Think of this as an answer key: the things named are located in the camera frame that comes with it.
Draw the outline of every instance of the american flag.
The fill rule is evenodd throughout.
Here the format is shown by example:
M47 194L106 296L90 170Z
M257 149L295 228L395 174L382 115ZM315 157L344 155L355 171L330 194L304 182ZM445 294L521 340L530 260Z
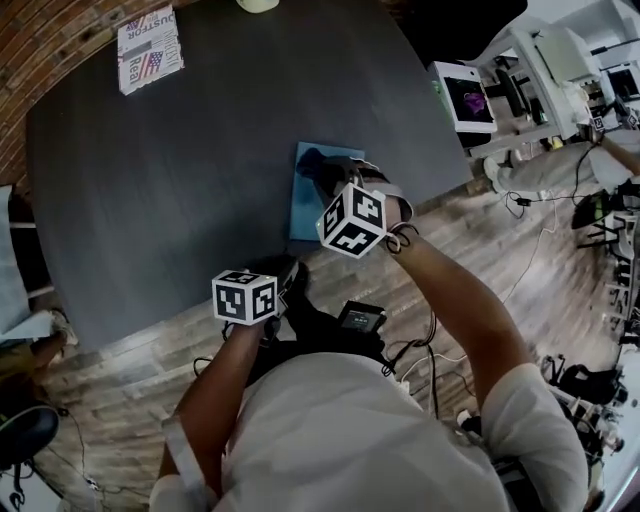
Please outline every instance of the american flag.
M162 52L147 53L142 59L138 80L142 80L144 77L158 71L160 69L160 62L162 62Z

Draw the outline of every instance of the white shoe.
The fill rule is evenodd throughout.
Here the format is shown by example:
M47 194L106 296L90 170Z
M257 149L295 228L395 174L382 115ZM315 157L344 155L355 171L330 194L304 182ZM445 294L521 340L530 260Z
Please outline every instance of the white shoe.
M62 313L62 311L59 311L57 309L52 309L50 313L51 316L53 316L53 332L63 333L65 339L67 340L67 345L75 347L79 343L79 340L76 334L73 332L73 329L71 328L71 324L69 323L69 320L67 320L67 317L64 316L64 313Z
M498 182L498 172L500 172L500 166L496 163L496 161L489 157L485 158L482 163L482 167L484 168L484 173L491 180L491 186L493 190L498 194L506 194L508 190L506 190L500 183Z

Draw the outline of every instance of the black pants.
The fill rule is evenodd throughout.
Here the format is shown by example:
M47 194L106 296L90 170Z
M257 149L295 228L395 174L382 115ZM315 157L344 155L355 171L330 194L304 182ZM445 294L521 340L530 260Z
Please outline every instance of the black pants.
M337 318L318 311L307 297L301 296L292 302L285 316L297 340L282 341L276 338L269 347L261 346L247 386L276 366L303 354L338 352L369 357L383 365L388 363L382 354L384 341L377 333L362 334L341 328Z

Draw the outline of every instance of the chair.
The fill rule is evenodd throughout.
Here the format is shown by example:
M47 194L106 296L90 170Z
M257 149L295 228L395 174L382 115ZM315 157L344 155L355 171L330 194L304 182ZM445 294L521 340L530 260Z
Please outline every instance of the chair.
M44 287L27 293L11 239L12 229L33 229L33 223L9 222L11 186L0 188L0 344L12 339L43 338L51 334L53 316L48 311L32 313L29 299L51 291Z
M13 492L9 500L15 510L25 503L20 468L56 436L59 414L64 416L68 412L37 400L31 387L0 395L0 471L13 466Z
M628 392L620 382L622 370L614 368L602 372L592 372L586 366L570 366L560 377L558 388L565 393L582 398L597 405L611 402L624 403Z

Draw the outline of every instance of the dark gray table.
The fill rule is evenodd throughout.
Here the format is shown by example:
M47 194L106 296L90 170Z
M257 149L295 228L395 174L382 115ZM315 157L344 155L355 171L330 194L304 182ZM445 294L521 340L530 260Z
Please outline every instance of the dark gray table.
M233 0L177 12L185 69L122 95L116 45L28 115L49 270L85 347L211 296L286 246L298 141L349 146L421 202L468 181L456 134L377 0Z

